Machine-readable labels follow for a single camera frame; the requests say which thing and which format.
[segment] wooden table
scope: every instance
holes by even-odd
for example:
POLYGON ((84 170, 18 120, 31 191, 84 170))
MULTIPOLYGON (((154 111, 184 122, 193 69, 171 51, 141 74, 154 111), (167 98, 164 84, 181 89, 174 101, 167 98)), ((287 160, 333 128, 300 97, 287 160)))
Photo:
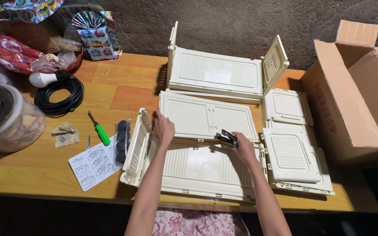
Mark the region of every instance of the wooden table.
MULTIPOLYGON (((124 53, 118 61, 84 60, 74 74, 85 87, 82 104, 73 113, 60 118, 47 118, 44 133, 28 148, 12 154, 0 153, 0 195, 131 205, 137 189, 119 182, 121 171, 83 192, 68 159, 85 150, 88 135, 91 136, 90 146, 100 143, 87 110, 91 111, 109 137, 114 134, 114 124, 122 119, 131 118, 134 127, 140 108, 146 108, 149 113, 156 110, 158 93, 165 89, 166 69, 167 57, 124 53), (50 131, 65 121, 78 129, 80 142, 55 148, 55 138, 50 131)), ((275 87, 302 91, 299 78, 304 72, 287 69, 275 87)), ((35 92, 36 88, 26 82, 23 96, 33 101, 35 92)), ((50 99, 52 102, 60 101, 68 95, 68 91, 61 90, 50 99)), ((261 131, 260 106, 249 107, 256 130, 261 131)), ((361 170, 350 167, 330 167, 329 170, 336 195, 309 196, 275 190, 281 208, 285 212, 378 212, 376 199, 361 170)), ((256 211, 250 202, 221 201, 167 192, 161 194, 159 206, 256 211)))

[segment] floral fabric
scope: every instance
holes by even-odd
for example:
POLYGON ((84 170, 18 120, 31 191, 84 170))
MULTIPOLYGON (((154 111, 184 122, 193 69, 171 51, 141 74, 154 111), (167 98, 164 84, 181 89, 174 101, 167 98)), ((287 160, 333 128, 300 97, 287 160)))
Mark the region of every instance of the floral fabric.
POLYGON ((158 208, 153 236, 250 236, 239 213, 158 208))

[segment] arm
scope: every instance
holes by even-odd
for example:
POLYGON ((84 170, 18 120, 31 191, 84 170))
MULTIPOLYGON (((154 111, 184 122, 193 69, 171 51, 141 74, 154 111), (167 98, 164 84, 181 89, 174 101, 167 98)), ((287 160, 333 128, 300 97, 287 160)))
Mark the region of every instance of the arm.
POLYGON ((173 122, 164 117, 160 109, 155 113, 157 117, 154 118, 154 134, 159 140, 157 151, 136 192, 125 236, 149 236, 152 235, 154 228, 155 213, 160 201, 165 154, 175 131, 173 122))
POLYGON ((253 143, 242 133, 232 132, 239 142, 238 148, 231 148, 249 167, 255 188, 256 209, 260 226, 265 236, 291 235, 290 228, 282 213, 281 207, 273 194, 256 158, 253 143))

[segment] cardboard box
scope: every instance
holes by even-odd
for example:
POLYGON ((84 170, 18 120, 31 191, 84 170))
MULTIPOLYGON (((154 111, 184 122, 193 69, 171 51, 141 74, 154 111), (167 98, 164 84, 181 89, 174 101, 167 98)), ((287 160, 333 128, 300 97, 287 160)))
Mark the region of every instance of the cardboard box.
POLYGON ((50 20, 38 24, 22 21, 1 21, 5 31, 25 45, 45 54, 59 52, 58 40, 62 39, 50 20))
POLYGON ((342 20, 300 79, 329 163, 378 166, 378 25, 342 20))

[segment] hand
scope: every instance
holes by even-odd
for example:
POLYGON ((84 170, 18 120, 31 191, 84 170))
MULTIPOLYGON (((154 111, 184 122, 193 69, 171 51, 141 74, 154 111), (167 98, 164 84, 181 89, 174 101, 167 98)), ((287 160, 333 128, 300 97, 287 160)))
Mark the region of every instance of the hand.
POLYGON ((234 153, 236 153, 239 158, 246 163, 247 166, 251 166, 252 164, 256 163, 258 160, 255 154, 255 148, 253 147, 253 143, 248 140, 242 133, 239 132, 232 132, 234 136, 237 137, 237 142, 239 143, 239 147, 235 148, 232 145, 227 145, 234 153))
POLYGON ((161 144, 169 146, 174 137, 174 123, 161 114, 160 108, 155 111, 154 134, 157 135, 161 144))

